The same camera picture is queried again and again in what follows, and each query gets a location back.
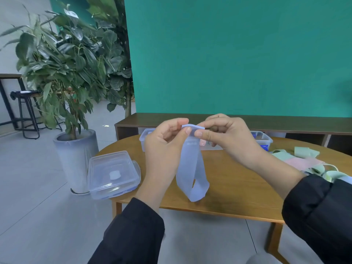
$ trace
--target person's left hand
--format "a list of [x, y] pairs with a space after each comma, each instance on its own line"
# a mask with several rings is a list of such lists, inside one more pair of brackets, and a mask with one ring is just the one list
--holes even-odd
[[177, 172], [183, 143], [191, 133], [191, 127], [181, 129], [188, 121], [166, 120], [145, 138], [146, 174], [135, 197], [156, 212]]

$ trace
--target skin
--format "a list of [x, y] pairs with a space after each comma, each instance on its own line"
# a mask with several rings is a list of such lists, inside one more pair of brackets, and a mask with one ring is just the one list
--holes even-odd
[[[156, 212], [177, 172], [182, 145], [191, 132], [190, 127], [181, 129], [187, 123], [185, 118], [164, 121], [146, 137], [146, 175], [135, 197]], [[197, 130], [196, 137], [213, 146], [219, 144], [234, 161], [266, 180], [283, 199], [305, 176], [263, 150], [241, 118], [217, 114], [198, 125], [207, 129]]]

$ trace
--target potted plant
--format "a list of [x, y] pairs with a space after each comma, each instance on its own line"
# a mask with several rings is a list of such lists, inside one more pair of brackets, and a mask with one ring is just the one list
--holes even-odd
[[116, 90], [116, 95], [108, 95], [110, 101], [107, 108], [111, 112], [116, 105], [125, 109], [125, 117], [131, 115], [131, 99], [134, 87], [131, 69], [130, 45], [126, 24], [124, 0], [87, 0], [90, 4], [88, 11], [95, 19], [98, 29], [109, 37], [104, 44], [106, 58], [106, 74], [109, 89]]
[[[65, 120], [66, 131], [54, 143], [71, 191], [86, 194], [88, 161], [98, 153], [98, 144], [85, 114], [92, 112], [91, 98], [99, 102], [110, 92], [105, 86], [105, 59], [96, 57], [103, 46], [92, 34], [97, 29], [82, 22], [69, 6], [64, 11], [46, 11], [53, 18], [41, 22], [37, 15], [30, 26], [13, 27], [0, 36], [22, 31], [19, 39], [9, 42], [17, 43], [17, 70], [29, 89], [40, 91], [43, 122], [55, 128], [56, 119]], [[59, 27], [58, 34], [51, 21]]]

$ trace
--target person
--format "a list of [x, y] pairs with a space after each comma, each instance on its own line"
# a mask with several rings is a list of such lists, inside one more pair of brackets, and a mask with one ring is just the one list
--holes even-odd
[[[188, 119], [161, 123], [145, 140], [146, 174], [135, 197], [117, 215], [89, 264], [157, 263], [165, 227], [158, 215], [163, 196], [191, 132]], [[244, 120], [218, 114], [199, 124], [195, 136], [219, 144], [235, 161], [258, 173], [284, 199], [287, 226], [325, 264], [352, 263], [352, 185], [306, 176], [263, 150]]]

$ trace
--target black sleeve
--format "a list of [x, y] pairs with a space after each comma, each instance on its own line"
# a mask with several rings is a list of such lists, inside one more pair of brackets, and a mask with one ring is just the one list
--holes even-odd
[[352, 263], [352, 184], [303, 178], [282, 208], [287, 226], [325, 263]]
[[163, 219], [132, 198], [106, 229], [88, 264], [157, 263], [164, 232]]

